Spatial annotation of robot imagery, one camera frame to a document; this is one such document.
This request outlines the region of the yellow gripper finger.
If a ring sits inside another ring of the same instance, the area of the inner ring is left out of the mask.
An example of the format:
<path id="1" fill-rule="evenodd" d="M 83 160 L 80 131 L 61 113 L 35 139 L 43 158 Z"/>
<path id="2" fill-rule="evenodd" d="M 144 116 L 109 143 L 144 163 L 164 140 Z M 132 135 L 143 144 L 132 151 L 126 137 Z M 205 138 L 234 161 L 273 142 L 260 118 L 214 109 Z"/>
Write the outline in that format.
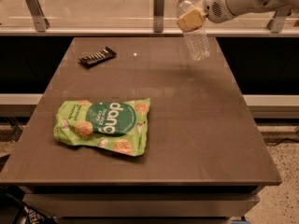
<path id="1" fill-rule="evenodd" d="M 204 24 L 202 14 L 198 8 L 193 8 L 177 19 L 178 27 L 184 31 L 193 31 L 201 28 Z"/>

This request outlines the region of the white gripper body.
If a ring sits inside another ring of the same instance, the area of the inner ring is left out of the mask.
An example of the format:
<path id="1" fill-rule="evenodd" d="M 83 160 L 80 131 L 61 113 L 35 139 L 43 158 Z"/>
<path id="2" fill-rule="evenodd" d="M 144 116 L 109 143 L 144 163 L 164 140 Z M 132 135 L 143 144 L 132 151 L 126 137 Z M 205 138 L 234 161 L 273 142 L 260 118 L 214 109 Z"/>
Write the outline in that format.
<path id="1" fill-rule="evenodd" d="M 207 18 L 214 23 L 229 21 L 233 18 L 226 0 L 203 0 Z"/>

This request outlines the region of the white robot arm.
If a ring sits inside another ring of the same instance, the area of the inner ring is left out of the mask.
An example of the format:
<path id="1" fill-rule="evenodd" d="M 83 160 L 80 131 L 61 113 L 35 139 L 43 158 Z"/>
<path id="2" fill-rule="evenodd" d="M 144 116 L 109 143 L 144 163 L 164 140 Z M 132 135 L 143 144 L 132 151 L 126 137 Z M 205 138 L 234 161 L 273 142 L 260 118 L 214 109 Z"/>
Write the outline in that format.
<path id="1" fill-rule="evenodd" d="M 183 32 L 192 32 L 201 28 L 205 20 L 221 23 L 247 13 L 275 11 L 269 30 L 279 33 L 295 8 L 299 8 L 299 0 L 201 0 L 197 3 L 178 0 L 177 25 Z"/>

